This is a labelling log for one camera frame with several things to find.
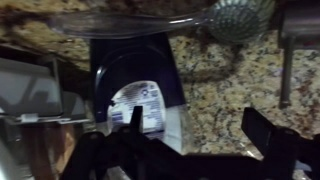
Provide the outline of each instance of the speckled stone surface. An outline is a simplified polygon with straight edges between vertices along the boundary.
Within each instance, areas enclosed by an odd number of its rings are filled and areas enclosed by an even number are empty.
[[[109,11],[124,13],[173,15],[199,10],[212,3],[209,0],[196,4],[189,0],[152,3],[111,0],[107,4],[104,1],[91,1],[91,4],[76,0],[60,3],[64,7],[61,11],[102,6]],[[7,7],[5,2],[11,2],[10,7],[18,7],[23,12],[45,14],[58,11],[56,4],[52,8],[41,5],[32,10],[31,5],[24,8],[12,1],[3,1],[0,9]],[[7,26],[1,23],[7,19],[1,20],[1,17],[4,16],[0,16],[1,44],[44,54],[52,52],[78,65],[80,69],[89,69],[88,45],[84,40],[55,34],[44,22],[32,18]],[[243,47],[218,44],[203,28],[170,32],[169,38],[193,119],[189,133],[194,134],[197,152],[242,153],[259,157],[240,129],[245,107],[254,107],[274,124],[293,128],[305,137],[311,138],[313,134],[320,133],[318,51],[295,52],[292,106],[280,110],[278,103],[283,51],[277,47],[276,31],[268,32],[260,41]]]

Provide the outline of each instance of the label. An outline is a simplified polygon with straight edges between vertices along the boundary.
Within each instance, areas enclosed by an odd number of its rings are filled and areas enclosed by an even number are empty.
[[[108,109],[108,121],[112,127],[129,124],[135,106],[143,106],[143,133],[150,138],[162,137],[165,105],[156,82],[138,81],[120,89],[112,98]]]

